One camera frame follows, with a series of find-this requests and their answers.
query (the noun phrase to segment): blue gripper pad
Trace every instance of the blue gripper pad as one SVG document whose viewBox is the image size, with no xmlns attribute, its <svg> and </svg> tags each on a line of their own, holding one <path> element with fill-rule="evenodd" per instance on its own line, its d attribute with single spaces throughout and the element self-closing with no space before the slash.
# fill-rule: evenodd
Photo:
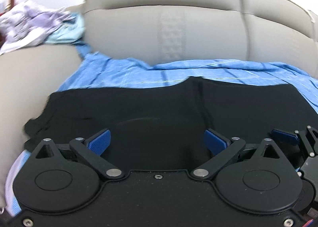
<svg viewBox="0 0 318 227">
<path fill-rule="evenodd" d="M 274 140 L 279 140 L 281 142 L 288 143 L 294 146 L 299 144 L 298 136 L 294 133 L 284 132 L 279 129 L 273 129 L 271 131 L 271 136 Z"/>
<path fill-rule="evenodd" d="M 104 129 L 89 139 L 86 139 L 84 144 L 88 149 L 100 156 L 110 145 L 110 137 L 110 131 Z"/>
<path fill-rule="evenodd" d="M 230 140 L 219 135 L 212 129 L 204 132 L 203 142 L 214 156 L 225 150 L 230 144 Z"/>
</svg>

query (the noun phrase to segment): blue textured pad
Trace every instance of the blue textured pad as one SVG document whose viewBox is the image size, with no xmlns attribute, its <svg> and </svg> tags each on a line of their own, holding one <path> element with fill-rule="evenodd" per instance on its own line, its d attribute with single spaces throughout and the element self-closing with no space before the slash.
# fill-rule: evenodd
<svg viewBox="0 0 318 227">
<path fill-rule="evenodd" d="M 292 133 L 286 133 L 278 129 L 273 129 L 271 131 L 271 136 L 274 140 L 279 140 L 281 142 L 288 143 L 294 146 L 299 144 L 298 137 Z"/>
<path fill-rule="evenodd" d="M 88 148 L 95 152 L 97 155 L 101 155 L 110 145 L 110 131 L 103 132 L 100 136 L 96 137 L 88 144 Z"/>
<path fill-rule="evenodd" d="M 209 130 L 204 132 L 203 142 L 214 156 L 227 148 L 227 143 Z"/>
</svg>

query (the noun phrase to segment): blue plaid fabric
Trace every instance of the blue plaid fabric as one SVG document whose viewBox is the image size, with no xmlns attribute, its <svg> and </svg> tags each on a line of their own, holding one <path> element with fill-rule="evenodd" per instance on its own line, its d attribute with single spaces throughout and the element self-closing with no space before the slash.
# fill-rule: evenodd
<svg viewBox="0 0 318 227">
<path fill-rule="evenodd" d="M 58 89 L 86 89 L 103 87 L 154 88 L 178 84 L 190 76 L 201 76 L 215 81 L 266 86 L 292 84 L 318 113 L 318 80 L 306 72 L 281 62 L 258 63 L 235 59 L 187 60 L 149 66 L 134 58 L 112 59 L 101 53 L 90 53 L 90 47 L 78 42 L 77 50 L 83 58 L 79 69 Z M 20 212 L 12 191 L 12 183 L 30 156 L 20 155 L 6 181 L 7 211 Z"/>
</svg>

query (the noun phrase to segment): black garment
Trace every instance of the black garment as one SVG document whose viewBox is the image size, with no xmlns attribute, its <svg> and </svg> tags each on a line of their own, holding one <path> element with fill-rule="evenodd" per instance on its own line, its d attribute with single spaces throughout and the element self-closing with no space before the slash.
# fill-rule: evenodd
<svg viewBox="0 0 318 227">
<path fill-rule="evenodd" d="M 318 128 L 318 115 L 292 85 L 250 86 L 190 77 L 151 89 L 77 89 L 53 93 L 25 131 L 32 151 L 43 138 L 68 143 L 103 128 L 112 134 L 102 157 L 124 170 L 192 170 L 210 159 L 203 133 L 260 143 L 273 128 Z M 295 167 L 297 146 L 277 142 Z"/>
</svg>

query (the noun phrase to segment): beige leather sofa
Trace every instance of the beige leather sofa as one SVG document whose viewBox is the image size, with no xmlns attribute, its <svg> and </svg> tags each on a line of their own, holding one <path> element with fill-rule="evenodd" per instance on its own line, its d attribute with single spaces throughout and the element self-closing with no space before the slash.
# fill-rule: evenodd
<svg viewBox="0 0 318 227">
<path fill-rule="evenodd" d="M 318 16 L 288 0 L 86 0 L 70 9 L 84 15 L 84 40 L 114 58 L 281 61 L 318 77 Z M 80 63 L 70 45 L 0 56 L 0 207 L 28 139 L 23 125 Z"/>
</svg>

